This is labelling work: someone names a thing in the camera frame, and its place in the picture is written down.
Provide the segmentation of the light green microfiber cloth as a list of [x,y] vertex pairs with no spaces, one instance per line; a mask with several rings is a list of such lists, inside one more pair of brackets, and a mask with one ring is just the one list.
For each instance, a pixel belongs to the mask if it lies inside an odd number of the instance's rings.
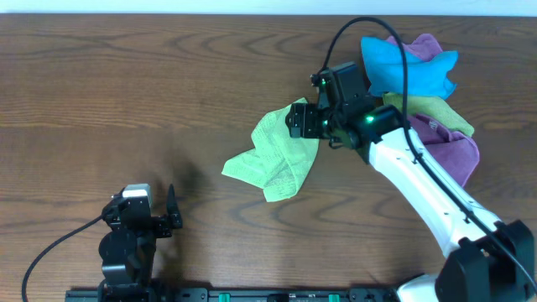
[[254,148],[229,159],[222,174],[256,186],[267,202],[294,197],[319,148],[317,138],[292,138],[285,124],[291,106],[266,113],[251,133]]

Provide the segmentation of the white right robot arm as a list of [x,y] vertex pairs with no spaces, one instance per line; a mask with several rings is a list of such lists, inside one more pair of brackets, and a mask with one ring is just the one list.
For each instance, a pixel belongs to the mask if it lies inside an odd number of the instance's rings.
[[326,138],[356,150],[386,177],[429,227],[446,259],[436,275],[397,287],[398,301],[528,301],[536,296],[534,236],[474,200],[426,150],[393,106],[296,104],[285,124],[292,138]]

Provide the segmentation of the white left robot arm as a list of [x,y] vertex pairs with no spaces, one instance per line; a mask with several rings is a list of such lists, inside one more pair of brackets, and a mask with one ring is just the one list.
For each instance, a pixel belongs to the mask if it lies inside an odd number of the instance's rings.
[[148,184],[127,185],[102,210],[102,220],[111,231],[101,240],[104,280],[99,301],[173,301],[174,294],[152,278],[156,241],[173,235],[183,226],[175,188],[170,185],[166,213],[152,215],[152,193]]

